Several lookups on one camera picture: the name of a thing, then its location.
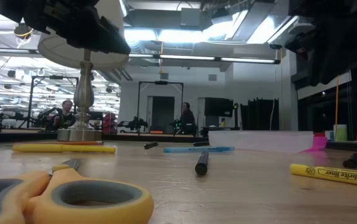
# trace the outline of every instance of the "yellow highlighter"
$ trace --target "yellow highlighter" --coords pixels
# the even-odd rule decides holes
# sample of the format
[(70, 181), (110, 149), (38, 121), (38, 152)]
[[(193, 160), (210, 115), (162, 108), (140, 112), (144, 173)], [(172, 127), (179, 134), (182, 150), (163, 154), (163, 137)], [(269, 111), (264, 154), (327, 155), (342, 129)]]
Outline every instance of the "yellow highlighter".
[(116, 147), (70, 146), (63, 144), (15, 144), (14, 152), (108, 152), (115, 153)]
[(290, 165), (290, 173), (357, 185), (357, 170), (292, 164)]

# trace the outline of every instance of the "lamp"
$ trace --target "lamp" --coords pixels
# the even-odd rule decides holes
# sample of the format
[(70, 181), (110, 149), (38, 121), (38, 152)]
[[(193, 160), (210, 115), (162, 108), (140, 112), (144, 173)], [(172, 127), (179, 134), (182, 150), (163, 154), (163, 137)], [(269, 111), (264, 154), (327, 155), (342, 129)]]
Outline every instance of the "lamp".
[[(104, 16), (111, 24), (118, 28), (121, 37), (124, 36), (123, 15), (119, 1), (99, 0), (95, 5), (99, 16)], [(42, 34), (38, 50), (41, 55), (52, 62), (66, 67), (81, 68), (81, 77), (74, 93), (74, 103), (77, 106), (75, 124), (68, 129), (60, 129), (59, 141), (99, 141), (102, 132), (96, 131), (88, 125), (90, 116), (88, 109), (94, 103), (94, 93), (91, 84), (92, 70), (111, 70), (123, 66), (128, 62), (128, 54), (91, 52), (69, 45), (66, 39), (59, 37), (55, 31), (50, 35)]]

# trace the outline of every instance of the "silver lamp base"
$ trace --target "silver lamp base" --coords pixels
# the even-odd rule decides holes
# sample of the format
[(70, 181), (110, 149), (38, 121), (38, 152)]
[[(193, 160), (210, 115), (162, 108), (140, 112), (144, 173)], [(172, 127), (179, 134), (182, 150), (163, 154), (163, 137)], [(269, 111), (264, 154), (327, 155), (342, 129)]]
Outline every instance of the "silver lamp base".
[(91, 129), (60, 129), (58, 141), (102, 141), (102, 131)]

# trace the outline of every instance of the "orange scissor handle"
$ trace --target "orange scissor handle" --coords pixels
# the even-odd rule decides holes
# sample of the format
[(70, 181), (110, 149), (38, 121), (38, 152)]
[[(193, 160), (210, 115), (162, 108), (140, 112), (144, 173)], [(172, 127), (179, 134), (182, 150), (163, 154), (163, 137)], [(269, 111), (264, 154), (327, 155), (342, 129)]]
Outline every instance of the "orange scissor handle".
[[(75, 205), (78, 202), (103, 202), (107, 205)], [(74, 169), (54, 172), (44, 193), (33, 203), (35, 224), (148, 223), (154, 206), (150, 193), (142, 187), (89, 179)]]
[(27, 202), (41, 194), (48, 183), (48, 172), (43, 170), (0, 179), (0, 224), (24, 224)]

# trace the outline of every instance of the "table surface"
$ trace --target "table surface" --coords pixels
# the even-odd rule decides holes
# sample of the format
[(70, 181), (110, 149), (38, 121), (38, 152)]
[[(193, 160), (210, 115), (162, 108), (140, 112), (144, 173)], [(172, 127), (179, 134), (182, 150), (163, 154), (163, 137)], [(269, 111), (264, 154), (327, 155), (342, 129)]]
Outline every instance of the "table surface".
[(357, 223), (357, 185), (289, 172), (292, 163), (341, 167), (349, 151), (212, 153), (209, 172), (198, 177), (199, 154), (163, 153), (163, 147), (190, 144), (160, 143), (149, 150), (143, 142), (107, 144), (117, 153), (12, 153), (11, 144), (0, 144), (0, 178), (82, 158), (83, 176), (148, 189), (155, 201), (150, 223)]

